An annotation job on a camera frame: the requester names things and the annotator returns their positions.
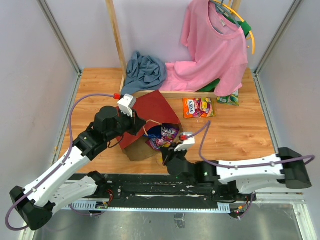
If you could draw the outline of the purple Fox's candy bag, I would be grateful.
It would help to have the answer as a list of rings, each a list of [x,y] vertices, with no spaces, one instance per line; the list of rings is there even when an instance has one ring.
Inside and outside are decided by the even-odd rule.
[[[150,139],[146,141],[146,144],[155,151],[160,151],[161,147],[168,147],[178,136],[180,128],[178,125],[171,123],[163,123],[162,138]]]

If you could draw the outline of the red brown paper bag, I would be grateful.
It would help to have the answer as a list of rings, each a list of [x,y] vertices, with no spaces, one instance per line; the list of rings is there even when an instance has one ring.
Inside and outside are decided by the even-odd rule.
[[[139,118],[147,121],[145,128],[142,128],[137,135],[125,133],[123,138],[117,138],[121,141],[119,146],[122,152],[131,162],[144,161],[161,153],[151,148],[147,144],[147,137],[144,136],[145,131],[155,127],[157,123],[169,124],[178,127],[180,131],[183,130],[180,119],[158,90],[137,98],[133,109]]]

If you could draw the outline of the orange Fox's candy bag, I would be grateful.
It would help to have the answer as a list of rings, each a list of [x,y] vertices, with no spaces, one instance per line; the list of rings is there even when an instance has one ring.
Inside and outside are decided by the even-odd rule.
[[[183,117],[185,119],[215,117],[214,102],[209,97],[183,98]]]

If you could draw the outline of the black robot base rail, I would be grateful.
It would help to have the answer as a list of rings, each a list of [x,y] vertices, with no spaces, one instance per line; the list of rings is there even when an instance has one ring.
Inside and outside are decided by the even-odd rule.
[[[113,196],[115,208],[151,210],[208,210],[218,204],[253,203],[254,193],[240,193],[236,182],[219,182],[219,177],[204,171],[192,176],[168,174],[105,174],[104,190],[89,195],[92,199]]]

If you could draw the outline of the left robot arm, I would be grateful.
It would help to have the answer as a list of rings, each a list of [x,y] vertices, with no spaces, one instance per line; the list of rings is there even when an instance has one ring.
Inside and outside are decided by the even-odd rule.
[[[15,186],[9,193],[13,206],[32,231],[45,226],[54,214],[84,197],[103,197],[106,178],[97,171],[76,183],[61,186],[80,168],[108,148],[109,143],[125,133],[135,136],[146,125],[135,110],[125,114],[113,106],[104,106],[94,121],[71,143],[68,151],[34,182]]]

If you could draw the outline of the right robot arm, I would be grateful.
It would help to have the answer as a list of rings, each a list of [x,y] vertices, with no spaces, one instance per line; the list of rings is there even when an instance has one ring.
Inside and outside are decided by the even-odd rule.
[[[276,154],[241,161],[202,160],[191,163],[187,150],[176,143],[160,149],[163,165],[169,175],[196,187],[212,188],[215,192],[226,186],[227,196],[238,200],[265,188],[302,190],[312,186],[306,165],[315,157],[302,156],[296,151],[281,147]]]

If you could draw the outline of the green snack bag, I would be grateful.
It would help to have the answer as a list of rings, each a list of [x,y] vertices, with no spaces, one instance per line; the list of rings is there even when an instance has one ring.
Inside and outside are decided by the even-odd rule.
[[[219,104],[239,106],[239,91],[236,90],[229,96],[218,96],[216,100]]]

